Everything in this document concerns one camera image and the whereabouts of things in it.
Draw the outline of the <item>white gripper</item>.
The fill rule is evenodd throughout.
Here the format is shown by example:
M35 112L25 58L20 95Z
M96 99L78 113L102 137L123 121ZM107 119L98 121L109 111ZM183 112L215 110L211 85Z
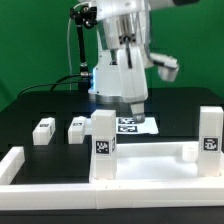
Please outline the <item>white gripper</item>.
M131 111L135 122L144 122L144 103L148 97L145 70L140 49L130 48L132 67L128 67L128 57L125 49L117 51L117 64L120 75L121 95L125 103L131 104Z

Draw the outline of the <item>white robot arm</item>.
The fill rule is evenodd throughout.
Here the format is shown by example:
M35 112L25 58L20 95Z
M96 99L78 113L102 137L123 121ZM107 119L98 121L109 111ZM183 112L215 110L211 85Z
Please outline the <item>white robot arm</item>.
M176 79L179 70L175 58L150 51L150 12L199 1L79 0L98 25L100 49L116 62L95 74L93 91L104 97L120 97L130 106L135 122L142 123L144 102L148 98L145 70L156 65L160 77L169 82Z

